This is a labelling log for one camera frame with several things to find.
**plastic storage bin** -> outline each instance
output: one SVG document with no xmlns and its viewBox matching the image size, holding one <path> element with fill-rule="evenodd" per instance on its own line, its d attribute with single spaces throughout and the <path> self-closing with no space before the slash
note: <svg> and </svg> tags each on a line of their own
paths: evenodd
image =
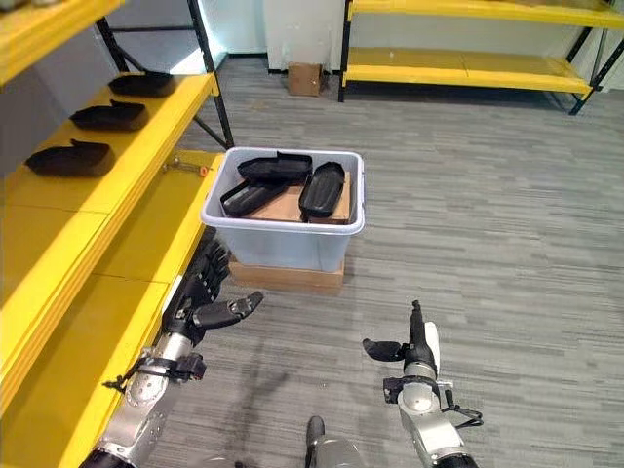
<svg viewBox="0 0 624 468">
<path fill-rule="evenodd" d="M 313 169 L 335 161 L 342 165 L 345 172 L 351 173 L 348 224 L 264 221 L 226 216 L 219 199 L 242 181 L 238 165 L 253 158 L 277 156 L 277 151 L 308 154 L 312 157 Z M 344 259 L 351 236 L 364 228 L 364 205 L 364 162 L 356 153 L 237 147 L 225 153 L 201 218 L 205 224 L 217 229 L 219 237 L 243 264 L 336 271 Z"/>
</svg>

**yellow shelf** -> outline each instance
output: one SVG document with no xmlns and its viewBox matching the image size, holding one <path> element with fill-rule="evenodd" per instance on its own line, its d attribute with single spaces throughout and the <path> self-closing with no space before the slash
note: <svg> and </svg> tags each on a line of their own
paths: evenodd
<svg viewBox="0 0 624 468">
<path fill-rule="evenodd" d="M 28 3 L 0 14 L 0 85 L 123 3 L 65 0 L 49 7 Z"/>
<path fill-rule="evenodd" d="M 2 266 L 10 281 L 3 284 L 0 327 L 11 332 L 0 341 L 0 410 L 192 117 L 215 93 L 212 74 L 181 78 L 165 98 L 123 97 L 147 106 L 150 120 L 138 132 L 81 131 L 67 122 L 42 145 L 71 138 L 107 142 L 116 162 L 103 177 L 43 177 L 21 167 L 5 180 Z M 93 103 L 113 96 L 106 88 Z"/>
<path fill-rule="evenodd" d="M 417 49 L 353 48 L 349 81 L 516 88 L 586 95 L 590 86 L 563 58 Z"/>
<path fill-rule="evenodd" d="M 108 422 L 120 394 L 101 386 L 124 373 L 160 325 L 166 294 L 199 241 L 200 208 L 222 155 L 183 151 L 208 166 L 157 175 L 100 264 L 62 317 L 2 418 L 2 466 L 76 467 Z M 121 257 L 130 252 L 132 259 Z M 150 271 L 140 266 L 149 265 Z M 158 279 L 151 282 L 139 278 Z M 37 450 L 28 450 L 37 440 Z"/>
<path fill-rule="evenodd" d="M 440 15 L 624 29 L 624 14 L 603 0 L 353 0 L 356 13 Z"/>
<path fill-rule="evenodd" d="M 223 155 L 189 150 L 176 155 L 182 161 L 206 166 L 208 174 L 205 178 L 183 171 L 156 175 L 95 273 L 169 283 L 186 264 L 199 241 L 199 213 Z"/>
</svg>

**robotic hand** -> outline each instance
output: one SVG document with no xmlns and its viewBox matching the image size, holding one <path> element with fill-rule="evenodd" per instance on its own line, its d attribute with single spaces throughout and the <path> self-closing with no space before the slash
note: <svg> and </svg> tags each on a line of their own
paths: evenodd
<svg viewBox="0 0 624 468">
<path fill-rule="evenodd" d="M 216 241 L 198 252 L 163 314 L 156 345 L 145 348 L 124 376 L 104 383 L 124 397 L 81 468 L 143 466 L 182 383 L 204 376 L 206 364 L 193 348 L 207 330 L 237 324 L 262 301 L 262 294 L 254 292 L 235 301 L 213 303 L 227 276 L 227 257 Z"/>
<path fill-rule="evenodd" d="M 426 333 L 420 304 L 415 300 L 412 306 L 409 343 L 369 339 L 362 343 L 367 354 L 377 361 L 404 361 L 403 377 L 383 380 L 385 401 L 399 405 L 403 427 L 410 433 L 416 452 L 426 468 L 478 468 L 464 448 L 457 430 L 482 425 L 483 416 L 453 402 L 451 382 L 437 381 L 437 331 L 435 325 L 427 324 L 431 333 Z M 441 389 L 447 400 L 445 408 L 442 408 Z M 453 426 L 445 415 L 448 411 L 456 411 L 468 420 Z"/>
</svg>

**gray carpet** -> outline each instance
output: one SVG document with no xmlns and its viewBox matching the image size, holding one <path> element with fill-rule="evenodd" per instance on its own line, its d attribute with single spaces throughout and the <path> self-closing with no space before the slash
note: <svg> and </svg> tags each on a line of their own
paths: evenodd
<svg viewBox="0 0 624 468">
<path fill-rule="evenodd" d="M 568 97 L 499 90 L 368 87 L 339 104 L 336 77 L 291 97 L 264 67 L 220 70 L 237 144 L 360 153 L 367 227 L 339 297 L 268 292 L 207 337 L 207 376 L 186 385 L 149 466 L 301 467 L 312 414 L 370 467 L 420 466 L 383 403 L 400 366 L 360 346 L 404 339 L 414 297 L 456 401 L 485 415 L 463 432 L 482 468 L 624 466 L 624 94 L 578 117 Z M 203 115 L 216 122 L 210 101 Z M 197 128 L 182 146 L 215 148 Z"/>
</svg>

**cardboard box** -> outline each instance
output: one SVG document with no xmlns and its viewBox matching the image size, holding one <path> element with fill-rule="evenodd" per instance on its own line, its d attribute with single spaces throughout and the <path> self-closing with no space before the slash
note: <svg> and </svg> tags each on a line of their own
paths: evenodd
<svg viewBox="0 0 624 468">
<path fill-rule="evenodd" d="M 344 280 L 344 261 L 333 272 L 244 265 L 235 258 L 229 268 L 237 285 L 264 290 L 336 295 Z"/>
<path fill-rule="evenodd" d="M 248 219 L 264 219 L 269 221 L 301 222 L 299 195 L 303 185 L 292 185 L 286 192 L 267 203 L 260 209 L 246 216 Z M 311 217 L 310 222 L 318 224 L 346 224 L 349 222 L 351 208 L 351 173 L 344 175 L 344 186 L 340 200 L 330 217 Z"/>
<path fill-rule="evenodd" d="M 318 96 L 321 93 L 323 68 L 320 64 L 289 63 L 289 93 L 295 96 Z"/>
</svg>

